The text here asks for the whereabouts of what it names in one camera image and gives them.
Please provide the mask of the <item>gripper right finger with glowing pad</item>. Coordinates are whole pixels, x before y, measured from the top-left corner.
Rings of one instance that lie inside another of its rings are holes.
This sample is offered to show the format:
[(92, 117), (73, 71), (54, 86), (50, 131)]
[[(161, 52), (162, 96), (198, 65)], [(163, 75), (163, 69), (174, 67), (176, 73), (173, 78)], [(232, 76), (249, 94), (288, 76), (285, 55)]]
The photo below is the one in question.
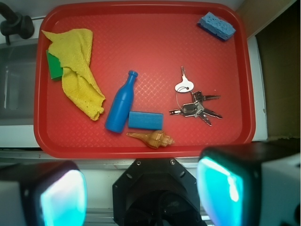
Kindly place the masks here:
[(197, 188), (216, 226), (298, 226), (300, 142), (207, 147), (197, 165)]

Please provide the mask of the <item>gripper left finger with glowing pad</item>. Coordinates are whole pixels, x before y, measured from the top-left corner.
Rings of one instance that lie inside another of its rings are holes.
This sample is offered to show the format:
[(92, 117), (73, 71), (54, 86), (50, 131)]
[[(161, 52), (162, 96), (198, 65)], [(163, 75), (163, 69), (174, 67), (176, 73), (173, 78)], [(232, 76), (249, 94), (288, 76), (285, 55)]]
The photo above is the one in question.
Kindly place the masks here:
[(2, 226), (81, 226), (86, 210), (86, 180), (72, 161), (0, 168)]

